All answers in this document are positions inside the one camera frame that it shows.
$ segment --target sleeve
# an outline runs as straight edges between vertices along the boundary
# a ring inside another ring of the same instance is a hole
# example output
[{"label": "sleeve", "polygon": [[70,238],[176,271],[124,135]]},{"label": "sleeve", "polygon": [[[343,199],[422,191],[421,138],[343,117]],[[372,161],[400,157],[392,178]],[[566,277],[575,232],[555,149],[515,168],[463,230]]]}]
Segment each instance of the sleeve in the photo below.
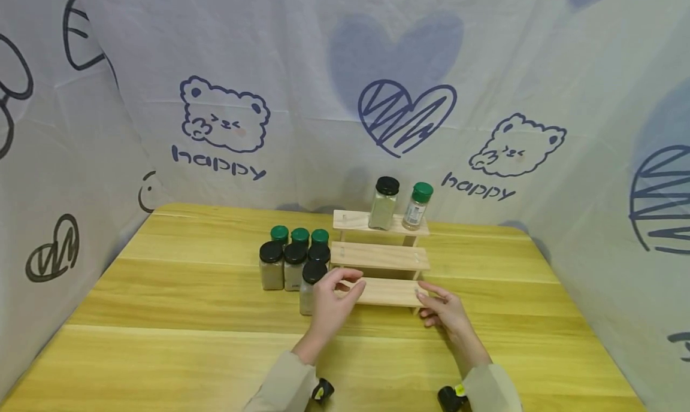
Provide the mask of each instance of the sleeve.
[{"label": "sleeve", "polygon": [[462,382],[473,412],[521,412],[518,390],[499,365],[472,368]]},{"label": "sleeve", "polygon": [[314,366],[283,352],[243,412],[304,412],[318,385]]}]

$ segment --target wooden shelf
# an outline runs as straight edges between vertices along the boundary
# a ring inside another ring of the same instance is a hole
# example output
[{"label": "wooden shelf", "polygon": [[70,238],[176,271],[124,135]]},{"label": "wooden shelf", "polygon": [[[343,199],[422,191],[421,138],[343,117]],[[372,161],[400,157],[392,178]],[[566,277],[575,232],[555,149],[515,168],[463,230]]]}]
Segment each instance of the wooden shelf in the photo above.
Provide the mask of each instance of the wooden shelf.
[{"label": "wooden shelf", "polygon": [[431,269],[426,250],[420,247],[385,246],[383,244],[331,243],[331,264],[387,270],[428,271]]},{"label": "wooden shelf", "polygon": [[[364,288],[362,296],[359,297],[357,304],[371,304],[372,306],[393,306],[393,307],[410,307],[418,309],[422,303],[417,299],[417,291],[424,295],[428,292],[419,288],[419,285],[414,280],[397,280],[397,279],[378,279],[376,277],[363,277],[359,281],[366,281],[367,286]],[[348,286],[353,286],[353,283],[343,281]],[[336,291],[339,294],[345,294],[341,291]]]},{"label": "wooden shelf", "polygon": [[401,234],[413,237],[430,235],[426,219],[422,219],[422,225],[416,231],[409,231],[403,226],[403,215],[393,215],[391,229],[382,231],[369,228],[369,212],[366,211],[333,211],[333,229],[338,231],[368,231],[387,232],[388,234]]}]

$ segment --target spice jar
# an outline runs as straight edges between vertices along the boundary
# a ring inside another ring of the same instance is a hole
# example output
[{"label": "spice jar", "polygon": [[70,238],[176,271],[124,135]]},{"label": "spice jar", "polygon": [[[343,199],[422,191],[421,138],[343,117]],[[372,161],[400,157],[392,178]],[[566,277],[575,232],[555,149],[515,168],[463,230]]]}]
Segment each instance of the spice jar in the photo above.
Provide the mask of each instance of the spice jar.
[{"label": "spice jar", "polygon": [[322,243],[328,245],[328,231],[325,229],[315,229],[311,233],[311,243]]},{"label": "spice jar", "polygon": [[302,282],[299,289],[299,312],[304,316],[311,316],[314,303],[314,284],[326,275],[328,269],[321,261],[308,261],[304,264]]},{"label": "spice jar", "polygon": [[280,241],[283,247],[288,244],[288,228],[283,225],[276,225],[271,228],[271,240]]},{"label": "spice jar", "polygon": [[405,216],[402,218],[402,225],[405,229],[410,231],[419,229],[419,225],[422,224],[424,211],[426,211],[426,205],[429,203],[432,194],[433,188],[430,184],[420,181],[414,185],[410,203],[407,204]]},{"label": "spice jar", "polygon": [[280,241],[269,241],[259,248],[259,271],[264,290],[283,288],[283,246]]},{"label": "spice jar", "polygon": [[295,228],[290,235],[292,243],[300,243],[309,247],[309,231],[304,228]]},{"label": "spice jar", "polygon": [[301,272],[306,261],[306,246],[290,243],[285,247],[285,290],[299,290]]},{"label": "spice jar", "polygon": [[379,177],[376,181],[374,202],[371,204],[369,228],[388,230],[391,228],[392,213],[395,211],[395,201],[398,199],[400,184],[393,177]]},{"label": "spice jar", "polygon": [[307,253],[307,259],[309,261],[321,261],[326,264],[329,270],[331,269],[331,249],[326,244],[312,244]]}]

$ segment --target wood grain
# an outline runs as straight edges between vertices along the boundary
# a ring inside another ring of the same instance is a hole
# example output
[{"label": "wood grain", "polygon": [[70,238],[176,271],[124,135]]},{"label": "wood grain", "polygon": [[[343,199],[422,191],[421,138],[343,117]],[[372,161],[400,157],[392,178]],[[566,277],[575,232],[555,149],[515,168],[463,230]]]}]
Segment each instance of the wood grain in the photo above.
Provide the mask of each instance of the wood grain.
[{"label": "wood grain", "polygon": [[386,270],[430,270],[426,250],[421,247],[386,246],[367,243],[331,243],[331,264]]},{"label": "wood grain", "polygon": [[369,228],[369,215],[367,211],[333,211],[333,229],[338,231],[366,231],[387,232],[387,234],[403,234],[414,237],[422,237],[430,234],[426,219],[422,218],[422,224],[416,231],[410,231],[403,226],[403,215],[393,215],[391,228],[386,231]]},{"label": "wood grain", "polygon": [[377,279],[376,277],[363,277],[355,283],[344,281],[347,286],[354,286],[360,281],[367,282],[364,292],[357,300],[357,304],[371,304],[372,306],[393,307],[421,307],[417,299],[417,291],[424,295],[428,293],[419,288],[416,281],[398,279]]},{"label": "wood grain", "polygon": [[[169,204],[142,225],[0,406],[2,412],[238,411],[307,329],[299,294],[264,291],[274,225],[327,215]],[[426,280],[462,297],[529,412],[644,411],[522,231],[432,223]],[[400,236],[347,232],[349,241]],[[408,308],[357,306],[322,354],[326,411],[435,411],[459,381],[443,337]],[[309,410],[319,411],[311,406]]]}]

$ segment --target cartoon bear face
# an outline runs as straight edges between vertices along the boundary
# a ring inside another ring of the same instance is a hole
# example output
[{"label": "cartoon bear face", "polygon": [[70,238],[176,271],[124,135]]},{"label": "cartoon bear face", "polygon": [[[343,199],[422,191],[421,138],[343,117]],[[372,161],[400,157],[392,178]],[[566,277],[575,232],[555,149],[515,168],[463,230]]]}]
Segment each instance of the cartoon bear face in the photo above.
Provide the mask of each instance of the cartoon bear face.
[{"label": "cartoon bear face", "polygon": [[491,139],[469,164],[487,175],[517,177],[534,171],[549,154],[555,152],[567,131],[557,126],[545,127],[516,113],[503,120],[491,133]]},{"label": "cartoon bear face", "polygon": [[186,113],[182,131],[192,140],[235,153],[253,153],[264,146],[271,111],[261,96],[212,86],[193,75],[182,81],[180,97]]}]

